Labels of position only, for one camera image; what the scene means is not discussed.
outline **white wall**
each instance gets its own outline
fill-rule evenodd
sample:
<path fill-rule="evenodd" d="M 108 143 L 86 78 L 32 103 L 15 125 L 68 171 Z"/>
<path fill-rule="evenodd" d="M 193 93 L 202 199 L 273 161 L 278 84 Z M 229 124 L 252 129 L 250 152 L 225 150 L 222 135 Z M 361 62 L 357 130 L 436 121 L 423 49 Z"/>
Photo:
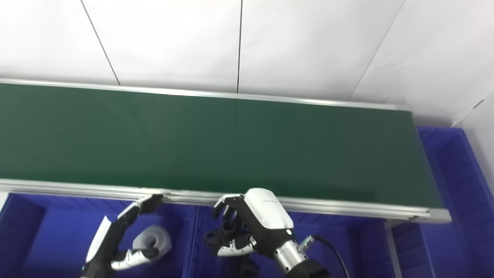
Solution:
<path fill-rule="evenodd" d="M 493 0 L 0 3 L 4 78 L 403 103 L 442 126 L 494 91 Z"/>
<path fill-rule="evenodd" d="M 487 183 L 494 192 L 494 93 L 485 98 L 456 127 L 465 130 Z"/>

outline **green conveyor belt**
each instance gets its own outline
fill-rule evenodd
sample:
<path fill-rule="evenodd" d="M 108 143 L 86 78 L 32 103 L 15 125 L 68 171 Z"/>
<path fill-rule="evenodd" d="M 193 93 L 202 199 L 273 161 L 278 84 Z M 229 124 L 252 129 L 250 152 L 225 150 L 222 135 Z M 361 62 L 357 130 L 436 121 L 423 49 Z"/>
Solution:
<path fill-rule="evenodd" d="M 443 207 L 407 111 L 0 84 L 0 178 Z"/>

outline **robotic arm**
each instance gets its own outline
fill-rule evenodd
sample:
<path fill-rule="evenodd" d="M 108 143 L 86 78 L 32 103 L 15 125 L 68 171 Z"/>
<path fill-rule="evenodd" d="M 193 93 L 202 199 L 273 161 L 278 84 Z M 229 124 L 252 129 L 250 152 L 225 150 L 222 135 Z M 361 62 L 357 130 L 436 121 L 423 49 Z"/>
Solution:
<path fill-rule="evenodd" d="M 298 244 L 293 220 L 269 190 L 252 188 L 246 194 L 227 194 L 214 206 L 213 217 L 224 209 L 223 221 L 208 231 L 205 241 L 216 256 L 241 256 L 256 251 L 274 260 L 286 278 L 330 278 L 328 270 L 309 259 L 311 236 Z"/>
<path fill-rule="evenodd" d="M 86 257 L 81 278 L 110 278 L 116 271 L 150 262 L 158 256 L 157 248 L 119 251 L 125 230 L 137 216 L 154 212 L 162 203 L 162 194 L 153 194 L 131 203 L 115 222 L 103 218 Z"/>

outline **blue crate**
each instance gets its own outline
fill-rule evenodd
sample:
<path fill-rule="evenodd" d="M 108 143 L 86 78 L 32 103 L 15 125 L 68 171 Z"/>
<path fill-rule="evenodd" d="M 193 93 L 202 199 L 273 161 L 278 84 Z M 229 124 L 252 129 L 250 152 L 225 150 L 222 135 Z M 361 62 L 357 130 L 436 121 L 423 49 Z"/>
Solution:
<path fill-rule="evenodd" d="M 102 218 L 116 218 L 129 203 L 11 194 L 1 217 L 4 231 L 0 235 L 10 252 L 1 261 L 0 277 L 78 277 Z M 116 277 L 234 277 L 239 258 L 213 256 L 203 241 L 204 233 L 219 225 L 210 217 L 211 211 L 210 207 L 168 204 L 155 214 L 139 217 L 127 230 L 121 249 L 130 248 L 133 239 L 153 224 L 169 231 L 173 248 L 156 264 L 118 272 Z M 290 216 L 298 240 L 320 234 L 332 241 L 352 277 L 394 278 L 383 220 L 291 212 Z M 24 233 L 16 233 L 12 225 L 22 225 L 19 229 Z M 344 277 L 337 258 L 324 245 L 315 243 L 307 254 L 326 265 L 335 278 Z M 267 257 L 253 254 L 252 259 L 261 267 L 259 278 L 283 276 Z"/>
<path fill-rule="evenodd" d="M 0 216 L 2 278 L 80 277 L 92 238 L 106 215 L 116 219 L 128 201 L 10 194 Z M 150 225 L 165 227 L 173 248 L 153 265 L 116 274 L 117 278 L 186 277 L 197 207 L 163 205 L 129 227 L 121 249 Z"/>
<path fill-rule="evenodd" d="M 239 258 L 219 258 L 205 245 L 206 231 L 219 226 L 211 219 L 212 209 L 199 209 L 199 223 L 192 248 L 190 278 L 235 277 Z M 310 234 L 320 234 L 331 241 L 340 252 L 351 277 L 394 278 L 383 220 L 349 216 L 290 212 L 297 240 Z M 344 273 L 334 253 L 316 242 L 307 255 L 328 267 L 334 278 Z M 264 256 L 252 254 L 250 258 L 260 267 L 258 278 L 283 277 L 276 264 Z"/>
<path fill-rule="evenodd" d="M 403 277 L 494 277 L 493 196 L 464 131 L 418 132 L 453 222 L 393 228 Z"/>

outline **white paper roll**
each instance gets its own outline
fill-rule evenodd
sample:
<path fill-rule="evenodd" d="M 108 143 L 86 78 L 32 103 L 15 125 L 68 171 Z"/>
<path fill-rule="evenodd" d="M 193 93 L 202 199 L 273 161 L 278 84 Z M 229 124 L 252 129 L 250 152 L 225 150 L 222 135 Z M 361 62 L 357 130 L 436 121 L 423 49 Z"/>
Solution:
<path fill-rule="evenodd" d="M 170 251 L 171 238 L 165 228 L 159 225 L 151 225 L 140 233 L 132 243 L 133 249 L 147 249 L 151 247 L 157 248 L 160 252 L 155 259 L 149 262 L 150 264 L 157 262 Z"/>

